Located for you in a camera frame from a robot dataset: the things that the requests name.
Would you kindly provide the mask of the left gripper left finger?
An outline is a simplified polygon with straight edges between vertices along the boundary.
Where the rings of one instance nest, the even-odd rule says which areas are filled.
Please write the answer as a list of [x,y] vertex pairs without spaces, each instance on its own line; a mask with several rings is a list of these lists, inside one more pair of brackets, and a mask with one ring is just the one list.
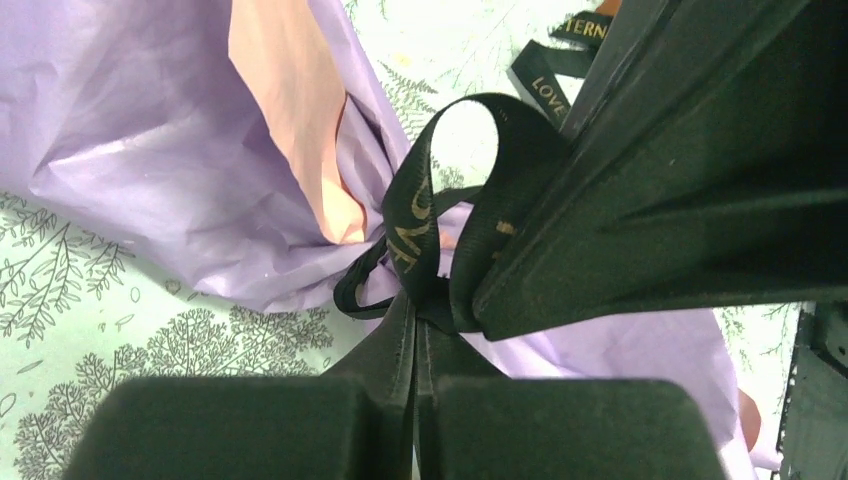
[[414,310],[311,377],[142,377],[96,410],[68,479],[407,479]]

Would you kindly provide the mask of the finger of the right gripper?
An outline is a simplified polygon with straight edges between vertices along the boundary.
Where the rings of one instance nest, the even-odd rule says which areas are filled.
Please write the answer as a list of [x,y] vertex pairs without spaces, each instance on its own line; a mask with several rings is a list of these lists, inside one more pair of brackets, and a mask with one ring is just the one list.
[[560,133],[579,139],[674,16],[676,0],[626,1],[612,21]]
[[489,339],[846,298],[846,3],[678,2],[477,290]]

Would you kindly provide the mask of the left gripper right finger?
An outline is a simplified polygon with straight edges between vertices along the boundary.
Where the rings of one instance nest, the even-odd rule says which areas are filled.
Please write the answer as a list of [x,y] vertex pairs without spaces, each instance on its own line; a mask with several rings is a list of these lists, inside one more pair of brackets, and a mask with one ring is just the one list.
[[513,380],[463,339],[416,329],[425,479],[720,479],[694,401],[654,380]]

